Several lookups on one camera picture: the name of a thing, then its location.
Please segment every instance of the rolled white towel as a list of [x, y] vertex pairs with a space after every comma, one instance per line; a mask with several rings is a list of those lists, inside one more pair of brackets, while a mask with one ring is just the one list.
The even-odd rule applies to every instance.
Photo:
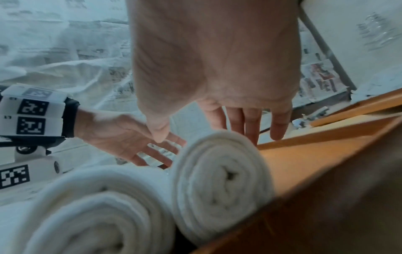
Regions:
[[269, 169], [244, 136], [222, 131], [185, 147], [170, 169], [172, 211], [183, 235], [202, 245], [274, 197]]
[[7, 253], [169, 253], [175, 224], [164, 201], [168, 184], [152, 167], [69, 173], [34, 200]]

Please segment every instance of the black wrist strap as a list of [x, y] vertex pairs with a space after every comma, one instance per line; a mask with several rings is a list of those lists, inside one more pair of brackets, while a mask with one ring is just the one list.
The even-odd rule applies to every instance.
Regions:
[[77, 116], [80, 103], [71, 98], [67, 98], [64, 103], [66, 107], [63, 113], [63, 130], [62, 136], [66, 138], [74, 138], [75, 117]]

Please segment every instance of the hand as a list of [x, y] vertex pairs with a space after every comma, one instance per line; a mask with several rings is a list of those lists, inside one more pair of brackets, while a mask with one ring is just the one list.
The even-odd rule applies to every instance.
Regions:
[[[78, 108], [75, 119], [74, 135], [86, 143], [116, 157], [125, 159], [137, 166], [147, 166], [144, 159], [137, 155], [143, 152], [165, 164], [172, 165], [172, 160], [151, 148], [154, 144], [177, 154], [179, 149], [167, 141], [156, 143], [146, 125], [130, 114], [88, 110]], [[186, 142], [179, 136], [169, 133], [167, 140], [184, 146]]]
[[138, 106], [156, 141], [169, 117], [198, 101], [213, 128], [258, 141], [261, 111], [281, 139], [299, 88], [294, 0], [127, 0]]

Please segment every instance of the wrist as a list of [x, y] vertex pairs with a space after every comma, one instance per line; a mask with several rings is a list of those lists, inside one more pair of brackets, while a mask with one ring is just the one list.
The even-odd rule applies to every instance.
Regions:
[[78, 107], [74, 123], [74, 137], [84, 139], [93, 122], [93, 112], [82, 106]]

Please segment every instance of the white mechanical part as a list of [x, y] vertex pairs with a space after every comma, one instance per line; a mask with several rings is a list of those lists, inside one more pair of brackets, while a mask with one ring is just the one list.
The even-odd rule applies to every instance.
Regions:
[[13, 163], [0, 165], [0, 205], [32, 198], [63, 174], [57, 158], [41, 146], [16, 147]]

